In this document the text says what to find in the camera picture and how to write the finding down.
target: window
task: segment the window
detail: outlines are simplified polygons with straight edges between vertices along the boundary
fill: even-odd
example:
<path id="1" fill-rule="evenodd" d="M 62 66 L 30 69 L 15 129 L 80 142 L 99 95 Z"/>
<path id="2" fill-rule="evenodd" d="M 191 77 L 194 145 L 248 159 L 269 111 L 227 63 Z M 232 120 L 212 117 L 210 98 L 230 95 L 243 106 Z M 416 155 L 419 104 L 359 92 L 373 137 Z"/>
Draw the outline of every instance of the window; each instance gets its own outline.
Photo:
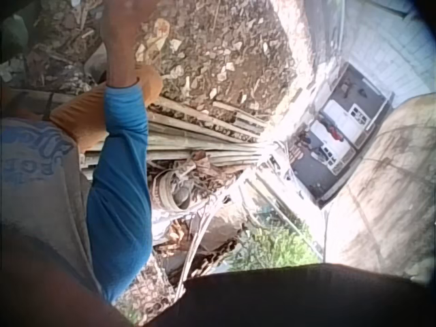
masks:
<path id="1" fill-rule="evenodd" d="M 365 127 L 368 125 L 369 117 L 363 112 L 362 109 L 358 107 L 357 104 L 353 104 L 349 114 L 351 115 L 351 117 L 354 118 L 355 121 L 357 121 L 360 126 Z"/>
<path id="2" fill-rule="evenodd" d="M 333 166 L 333 165 L 335 165 L 337 159 L 336 159 L 336 157 L 333 155 L 332 151 L 330 151 L 329 148 L 328 148 L 327 146 L 325 146 L 325 145 L 322 147 L 322 150 L 323 150 L 323 152 L 327 155 L 327 158 L 328 158 L 328 159 L 327 159 L 327 164 L 328 164 L 329 166 Z"/>

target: blue long sleeve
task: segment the blue long sleeve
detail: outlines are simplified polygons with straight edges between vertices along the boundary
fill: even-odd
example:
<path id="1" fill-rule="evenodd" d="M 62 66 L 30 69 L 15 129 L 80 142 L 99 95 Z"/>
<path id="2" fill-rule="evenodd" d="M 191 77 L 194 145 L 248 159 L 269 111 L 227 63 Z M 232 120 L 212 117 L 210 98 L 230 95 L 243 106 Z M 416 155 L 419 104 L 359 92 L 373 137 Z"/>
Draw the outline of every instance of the blue long sleeve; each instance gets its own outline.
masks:
<path id="1" fill-rule="evenodd" d="M 129 286 L 152 247 L 142 90 L 106 88 L 104 142 L 87 204 L 93 270 L 108 302 Z"/>

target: concrete wall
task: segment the concrete wall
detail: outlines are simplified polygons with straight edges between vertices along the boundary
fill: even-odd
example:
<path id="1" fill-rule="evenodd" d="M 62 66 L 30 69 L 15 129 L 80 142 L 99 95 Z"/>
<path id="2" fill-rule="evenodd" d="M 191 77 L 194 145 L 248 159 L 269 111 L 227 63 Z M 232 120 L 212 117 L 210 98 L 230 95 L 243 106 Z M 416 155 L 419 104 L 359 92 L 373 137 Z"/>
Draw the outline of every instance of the concrete wall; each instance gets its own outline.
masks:
<path id="1" fill-rule="evenodd" d="M 375 2 L 402 12 L 414 10 L 408 0 Z M 393 91 L 393 107 L 436 91 L 435 40 L 414 16 L 402 19 L 362 1 L 345 2 L 343 57 L 386 97 Z"/>

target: building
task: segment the building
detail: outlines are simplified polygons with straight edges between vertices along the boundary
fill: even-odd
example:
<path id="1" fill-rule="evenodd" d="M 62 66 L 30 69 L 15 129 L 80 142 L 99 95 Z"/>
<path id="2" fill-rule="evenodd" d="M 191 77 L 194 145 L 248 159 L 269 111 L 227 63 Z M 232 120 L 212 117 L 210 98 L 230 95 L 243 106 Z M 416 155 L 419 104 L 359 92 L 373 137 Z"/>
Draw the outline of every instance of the building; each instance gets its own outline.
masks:
<path id="1" fill-rule="evenodd" d="M 331 1 L 321 9 L 305 3 L 318 70 L 303 126 L 311 143 L 297 140 L 290 152 L 296 176 L 323 206 L 346 184 L 387 114 L 436 91 L 435 41 L 410 1 Z"/>

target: gray t-shirt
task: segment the gray t-shirt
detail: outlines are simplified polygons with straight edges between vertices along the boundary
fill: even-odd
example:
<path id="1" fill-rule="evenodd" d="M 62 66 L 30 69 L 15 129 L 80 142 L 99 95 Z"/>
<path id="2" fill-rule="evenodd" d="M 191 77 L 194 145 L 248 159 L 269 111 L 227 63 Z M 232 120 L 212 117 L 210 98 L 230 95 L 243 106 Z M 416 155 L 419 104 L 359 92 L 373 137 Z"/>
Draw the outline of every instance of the gray t-shirt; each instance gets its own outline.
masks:
<path id="1" fill-rule="evenodd" d="M 52 123 L 22 119 L 2 119 L 0 138 L 1 223 L 46 243 L 98 289 L 76 143 Z"/>

